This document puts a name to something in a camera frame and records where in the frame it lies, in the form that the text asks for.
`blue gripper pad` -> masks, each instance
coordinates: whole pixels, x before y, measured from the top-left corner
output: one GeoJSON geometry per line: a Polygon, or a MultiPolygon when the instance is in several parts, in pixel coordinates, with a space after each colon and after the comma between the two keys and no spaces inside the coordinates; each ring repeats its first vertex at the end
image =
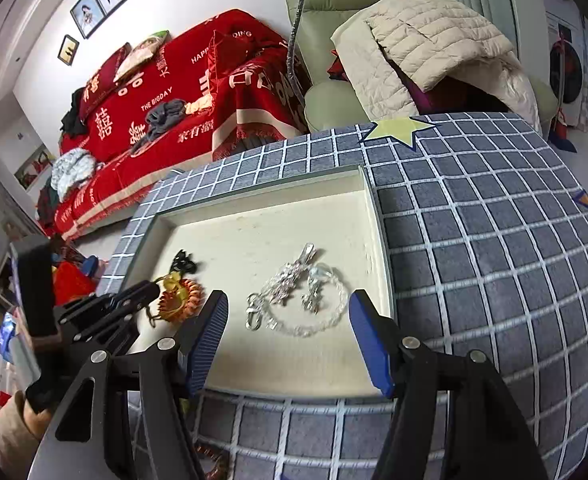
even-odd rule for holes
{"type": "Polygon", "coordinates": [[[190,395],[195,394],[205,386],[205,380],[212,367],[214,355],[227,323],[228,297],[221,294],[213,311],[210,313],[210,318],[202,328],[192,351],[188,355],[185,384],[190,395]]]}
{"type": "Polygon", "coordinates": [[[350,296],[349,313],[352,329],[370,374],[370,380],[383,395],[391,397],[394,383],[390,374],[389,353],[379,339],[375,327],[380,316],[364,290],[356,290],[350,296]]]}

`silver chain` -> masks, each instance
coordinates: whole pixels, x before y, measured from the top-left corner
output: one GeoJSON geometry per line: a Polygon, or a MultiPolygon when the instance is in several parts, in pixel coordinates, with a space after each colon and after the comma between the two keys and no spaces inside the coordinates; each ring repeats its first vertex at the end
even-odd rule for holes
{"type": "Polygon", "coordinates": [[[268,328],[276,332],[294,337],[310,337],[338,324],[347,310],[348,291],[330,267],[322,264],[310,264],[315,252],[313,244],[306,244],[298,260],[292,264],[285,264],[279,272],[269,279],[259,293],[253,293],[247,297],[245,327],[248,330],[258,330],[264,321],[268,328]],[[339,304],[329,319],[321,323],[291,327],[276,317],[272,311],[272,305],[282,305],[290,296],[296,281],[306,271],[308,272],[309,291],[302,296],[303,309],[313,314],[318,313],[321,301],[320,289],[324,283],[331,283],[336,287],[339,304]]]}

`metal screw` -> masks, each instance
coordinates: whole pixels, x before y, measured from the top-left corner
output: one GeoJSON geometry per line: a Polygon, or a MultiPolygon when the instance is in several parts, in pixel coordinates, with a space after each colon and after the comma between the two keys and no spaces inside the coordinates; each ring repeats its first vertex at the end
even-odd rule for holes
{"type": "Polygon", "coordinates": [[[107,352],[105,350],[97,350],[90,357],[93,363],[102,363],[107,359],[107,352]]]}
{"type": "Polygon", "coordinates": [[[407,336],[403,338],[403,346],[408,350],[416,350],[421,345],[421,342],[417,338],[407,336]]]}
{"type": "Polygon", "coordinates": [[[169,350],[171,348],[174,348],[175,344],[176,341],[174,341],[171,337],[164,337],[161,339],[161,341],[156,343],[156,346],[158,346],[159,350],[169,350]]]}
{"type": "Polygon", "coordinates": [[[469,353],[469,358],[472,359],[473,363],[484,363],[487,361],[487,356],[480,350],[472,350],[469,353]]]}

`cable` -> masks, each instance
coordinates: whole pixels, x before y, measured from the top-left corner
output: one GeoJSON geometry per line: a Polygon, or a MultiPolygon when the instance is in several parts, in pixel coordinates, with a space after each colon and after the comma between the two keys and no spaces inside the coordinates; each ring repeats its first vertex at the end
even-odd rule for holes
{"type": "Polygon", "coordinates": [[[294,18],[294,23],[292,23],[292,33],[290,34],[290,40],[288,41],[288,60],[287,60],[287,67],[288,67],[288,79],[290,80],[290,84],[292,85],[292,89],[296,98],[301,103],[302,106],[305,106],[305,98],[303,97],[303,93],[300,90],[300,86],[298,85],[298,81],[296,80],[296,76],[294,75],[294,47],[296,44],[296,33],[298,32],[298,24],[300,23],[300,16],[303,13],[303,3],[305,0],[298,0],[298,6],[296,6],[296,16],[294,18]]]}

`pillow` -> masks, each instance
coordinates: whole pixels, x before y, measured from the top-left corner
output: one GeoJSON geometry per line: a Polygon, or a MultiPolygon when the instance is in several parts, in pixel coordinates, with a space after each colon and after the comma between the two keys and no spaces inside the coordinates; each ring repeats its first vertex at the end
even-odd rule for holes
{"type": "Polygon", "coordinates": [[[78,107],[78,117],[83,124],[96,107],[116,88],[114,74],[126,59],[131,48],[130,44],[126,43],[114,52],[85,85],[85,91],[78,107]]]}
{"type": "Polygon", "coordinates": [[[349,82],[350,80],[347,79],[347,74],[345,73],[345,69],[343,68],[343,63],[341,62],[341,59],[338,57],[337,51],[331,50],[330,52],[336,56],[336,59],[332,63],[332,66],[327,69],[327,73],[329,74],[330,79],[334,79],[336,81],[349,82]]]}
{"type": "Polygon", "coordinates": [[[127,81],[127,78],[138,70],[138,67],[152,59],[168,34],[168,30],[161,30],[141,41],[119,66],[114,75],[114,82],[127,81]]]}
{"type": "Polygon", "coordinates": [[[251,38],[215,30],[208,46],[208,89],[203,94],[211,93],[216,100],[220,81],[250,59],[255,50],[256,44],[251,38]]]}

